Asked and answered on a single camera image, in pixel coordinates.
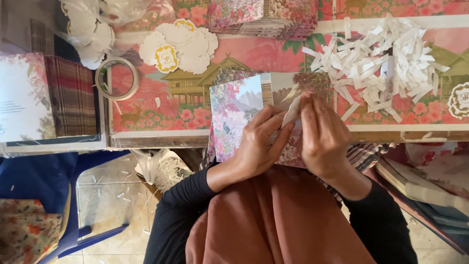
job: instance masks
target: right hand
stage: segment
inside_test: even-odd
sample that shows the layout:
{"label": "right hand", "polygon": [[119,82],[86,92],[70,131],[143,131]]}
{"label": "right hand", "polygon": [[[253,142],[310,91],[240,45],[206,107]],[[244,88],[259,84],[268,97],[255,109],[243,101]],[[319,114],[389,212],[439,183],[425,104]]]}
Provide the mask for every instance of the right hand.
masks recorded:
{"label": "right hand", "polygon": [[331,184],[338,175],[354,170],[346,158],[350,131],[317,95],[303,92],[300,105],[303,132],[298,152],[308,170]]}

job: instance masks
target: tile floor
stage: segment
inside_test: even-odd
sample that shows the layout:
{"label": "tile floor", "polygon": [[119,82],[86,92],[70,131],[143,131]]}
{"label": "tile floor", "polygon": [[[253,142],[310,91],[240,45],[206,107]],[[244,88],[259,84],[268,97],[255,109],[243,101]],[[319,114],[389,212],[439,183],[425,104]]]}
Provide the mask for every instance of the tile floor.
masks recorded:
{"label": "tile floor", "polygon": [[[130,223],[130,226],[119,235],[58,259],[55,264],[143,263],[149,237],[143,231],[150,231],[157,201],[138,180],[135,165],[136,160],[130,154],[80,176],[77,183],[80,226],[92,225],[91,235],[124,223]],[[345,206],[342,211],[348,215]],[[468,256],[461,256],[421,223],[411,220],[409,214],[403,213],[420,264],[469,264]]]}

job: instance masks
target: black sleeve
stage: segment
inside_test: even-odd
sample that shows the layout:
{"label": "black sleeve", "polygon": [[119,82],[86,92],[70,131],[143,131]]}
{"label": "black sleeve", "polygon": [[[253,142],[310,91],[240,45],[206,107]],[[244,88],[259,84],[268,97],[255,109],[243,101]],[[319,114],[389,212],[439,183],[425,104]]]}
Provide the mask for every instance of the black sleeve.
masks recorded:
{"label": "black sleeve", "polygon": [[417,264],[407,222],[399,205],[379,183],[360,201],[344,199],[350,224],[377,264]]}
{"label": "black sleeve", "polygon": [[207,169],[165,192],[155,211],[144,264],[186,263],[190,230],[215,194],[207,184]]}

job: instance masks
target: tape roll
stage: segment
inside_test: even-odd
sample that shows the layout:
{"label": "tape roll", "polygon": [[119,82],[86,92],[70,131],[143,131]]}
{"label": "tape roll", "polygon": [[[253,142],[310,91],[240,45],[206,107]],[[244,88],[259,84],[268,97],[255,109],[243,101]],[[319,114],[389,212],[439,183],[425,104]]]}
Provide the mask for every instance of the tape roll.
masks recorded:
{"label": "tape roll", "polygon": [[[116,64],[125,64],[127,65],[130,70],[132,71],[132,76],[134,78],[134,80],[132,81],[132,86],[130,87],[130,89],[123,95],[119,95],[119,96],[113,96],[112,94],[109,93],[109,91],[107,90],[107,85],[104,83],[104,76],[106,74],[106,71],[112,67],[113,65],[116,65]],[[99,89],[99,92],[103,94],[104,97],[107,97],[111,100],[115,100],[115,101],[123,101],[123,100],[127,100],[129,99],[130,97],[132,97],[136,92],[137,92],[137,89],[138,89],[138,86],[140,85],[140,78],[138,76],[138,72],[137,72],[137,69],[135,68],[135,66],[130,63],[128,60],[124,59],[124,58],[120,58],[120,57],[113,57],[113,58],[109,58],[105,61],[103,61],[101,63],[101,65],[98,67],[98,69],[96,70],[96,75],[94,77],[94,81],[96,83],[96,86],[98,87]]]}

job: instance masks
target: blue chair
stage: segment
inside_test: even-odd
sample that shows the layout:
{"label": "blue chair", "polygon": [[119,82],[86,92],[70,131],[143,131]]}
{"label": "blue chair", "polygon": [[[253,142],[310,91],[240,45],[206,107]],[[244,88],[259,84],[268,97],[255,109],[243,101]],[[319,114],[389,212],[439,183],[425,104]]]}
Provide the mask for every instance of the blue chair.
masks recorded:
{"label": "blue chair", "polygon": [[77,152],[0,157],[0,197],[8,199],[38,199],[47,213],[63,213],[68,199],[68,184],[71,185],[70,214],[64,235],[58,248],[39,261],[51,262],[55,257],[64,257],[94,245],[124,231],[127,225],[78,241],[91,233],[91,226],[78,228],[76,204],[76,181],[88,169],[104,164],[130,153],[124,151],[98,151],[78,155]]}

